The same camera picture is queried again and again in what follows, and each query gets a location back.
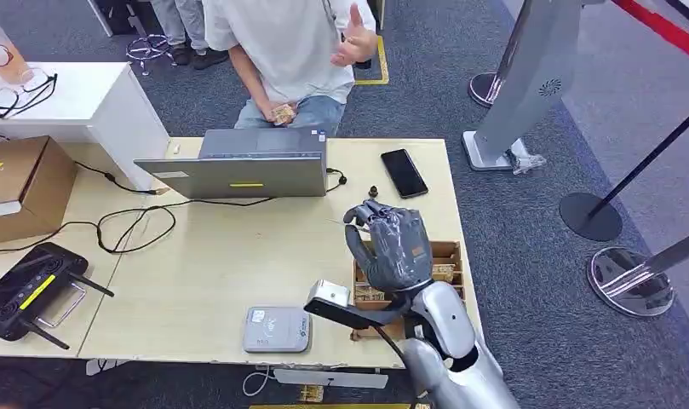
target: person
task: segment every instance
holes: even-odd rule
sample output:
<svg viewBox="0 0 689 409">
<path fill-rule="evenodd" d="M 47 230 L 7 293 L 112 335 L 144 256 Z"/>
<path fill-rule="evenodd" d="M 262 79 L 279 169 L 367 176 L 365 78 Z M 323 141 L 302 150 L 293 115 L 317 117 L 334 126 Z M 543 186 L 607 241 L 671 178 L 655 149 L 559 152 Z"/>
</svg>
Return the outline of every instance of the person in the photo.
<svg viewBox="0 0 689 409">
<path fill-rule="evenodd" d="M 206 43 L 201 0 L 151 0 L 151 5 L 169 40 L 170 53 L 176 65 L 187 66 L 192 62 L 192 54 L 192 65 L 196 70 L 228 59 L 226 51 L 215 51 Z M 191 47 L 187 45 L 187 33 Z"/>
<path fill-rule="evenodd" d="M 335 135 L 354 84 L 351 65 L 375 52 L 366 0 L 204 0 L 206 41 L 228 50 L 250 99 L 234 128 L 322 125 Z"/>
</svg>

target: laptop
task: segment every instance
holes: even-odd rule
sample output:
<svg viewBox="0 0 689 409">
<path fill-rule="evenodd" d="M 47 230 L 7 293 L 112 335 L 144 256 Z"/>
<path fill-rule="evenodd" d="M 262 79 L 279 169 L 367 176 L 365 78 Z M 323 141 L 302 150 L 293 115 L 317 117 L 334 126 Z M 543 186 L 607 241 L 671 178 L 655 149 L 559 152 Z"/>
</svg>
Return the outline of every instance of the laptop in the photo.
<svg viewBox="0 0 689 409">
<path fill-rule="evenodd" d="M 134 163 L 189 199 L 326 195 L 326 132 L 208 130 L 198 158 Z"/>
</svg>

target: cardboard box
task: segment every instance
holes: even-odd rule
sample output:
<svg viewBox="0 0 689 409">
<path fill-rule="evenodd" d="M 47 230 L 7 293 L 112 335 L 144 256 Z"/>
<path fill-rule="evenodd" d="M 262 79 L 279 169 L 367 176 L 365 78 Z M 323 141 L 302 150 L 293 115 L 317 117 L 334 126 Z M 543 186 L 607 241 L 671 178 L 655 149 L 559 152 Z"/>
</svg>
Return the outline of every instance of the cardboard box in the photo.
<svg viewBox="0 0 689 409">
<path fill-rule="evenodd" d="M 0 142 L 0 242 L 59 228 L 77 170 L 49 136 Z"/>
<path fill-rule="evenodd" d="M 459 242 L 456 241 L 430 241 L 432 246 L 432 278 L 437 281 L 446 281 L 455 288 L 460 295 L 462 301 L 464 300 L 464 288 L 462 287 L 462 249 Z M 371 242 L 365 241 L 365 245 L 371 249 Z M 377 291 L 373 291 L 366 281 L 364 272 L 359 268 L 357 262 L 354 262 L 354 306 L 364 310 L 381 310 L 384 309 L 390 300 L 386 299 L 383 293 L 377 296 Z M 385 325 L 384 331 L 393 339 L 404 339 L 405 337 L 405 323 L 404 320 L 396 320 L 392 324 Z M 366 337 L 379 337 L 379 334 L 373 328 L 366 330 L 353 330 L 351 338 L 353 341 L 358 341 Z"/>
</svg>

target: black router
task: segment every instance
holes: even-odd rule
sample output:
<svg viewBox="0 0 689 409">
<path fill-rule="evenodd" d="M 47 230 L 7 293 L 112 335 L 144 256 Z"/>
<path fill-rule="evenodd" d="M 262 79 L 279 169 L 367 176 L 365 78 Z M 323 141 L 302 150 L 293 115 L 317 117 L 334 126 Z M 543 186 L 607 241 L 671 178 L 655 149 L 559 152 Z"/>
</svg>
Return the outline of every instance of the black router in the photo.
<svg viewBox="0 0 689 409">
<path fill-rule="evenodd" d="M 73 281 L 113 297 L 112 292 L 83 276 L 88 267 L 85 258 L 53 243 L 33 247 L 0 279 L 0 338 L 17 341 L 33 332 L 69 349 L 33 323 Z"/>
</svg>

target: white cabinet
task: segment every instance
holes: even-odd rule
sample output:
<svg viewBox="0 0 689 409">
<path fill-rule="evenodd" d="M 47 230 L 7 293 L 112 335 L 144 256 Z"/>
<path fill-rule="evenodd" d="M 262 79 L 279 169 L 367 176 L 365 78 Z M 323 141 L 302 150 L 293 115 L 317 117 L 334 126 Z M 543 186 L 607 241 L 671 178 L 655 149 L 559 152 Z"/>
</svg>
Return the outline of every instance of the white cabinet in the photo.
<svg viewBox="0 0 689 409">
<path fill-rule="evenodd" d="M 125 62 L 45 62 L 28 64 L 58 74 L 53 95 L 10 119 L 0 134 L 12 138 L 51 135 L 63 142 L 99 143 L 137 189 L 152 178 L 133 163 L 162 158 L 169 134 Z M 0 88 L 8 86 L 0 79 Z"/>
</svg>

